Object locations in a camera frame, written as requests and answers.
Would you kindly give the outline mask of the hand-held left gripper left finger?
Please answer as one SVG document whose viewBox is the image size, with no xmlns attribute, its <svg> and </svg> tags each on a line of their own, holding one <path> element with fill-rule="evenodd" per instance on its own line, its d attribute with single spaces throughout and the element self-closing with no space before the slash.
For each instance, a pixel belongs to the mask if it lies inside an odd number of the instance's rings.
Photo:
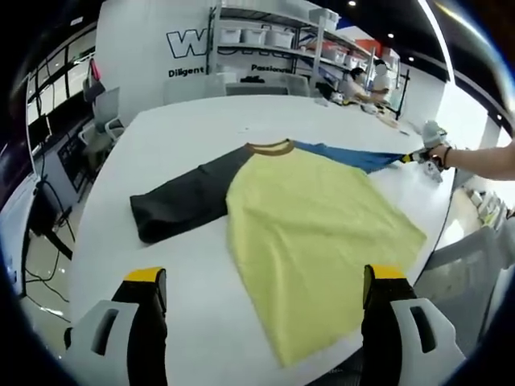
<svg viewBox="0 0 515 386">
<path fill-rule="evenodd" d="M 64 333 L 64 368 L 79 385 L 166 385 L 167 275 L 162 267 L 126 275 Z"/>
</svg>

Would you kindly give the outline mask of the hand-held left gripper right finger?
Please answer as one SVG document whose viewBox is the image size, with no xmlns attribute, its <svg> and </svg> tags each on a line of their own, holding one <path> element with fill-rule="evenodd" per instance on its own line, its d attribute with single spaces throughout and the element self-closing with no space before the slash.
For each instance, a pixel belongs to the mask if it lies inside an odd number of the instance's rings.
<svg viewBox="0 0 515 386">
<path fill-rule="evenodd" d="M 443 385 L 465 360 L 450 320 L 404 274 L 366 265 L 362 385 Z"/>
</svg>

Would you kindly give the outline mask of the person's right hand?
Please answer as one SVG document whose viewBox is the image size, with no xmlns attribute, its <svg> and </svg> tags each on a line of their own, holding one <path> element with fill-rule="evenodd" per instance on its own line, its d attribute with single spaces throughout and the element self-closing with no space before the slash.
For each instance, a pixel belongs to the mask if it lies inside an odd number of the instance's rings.
<svg viewBox="0 0 515 386">
<path fill-rule="evenodd" d="M 449 146 L 438 145 L 429 150 L 428 152 L 430 160 L 434 162 L 434 164 L 439 168 L 440 171 L 446 169 L 446 156 L 448 150 Z"/>
</svg>

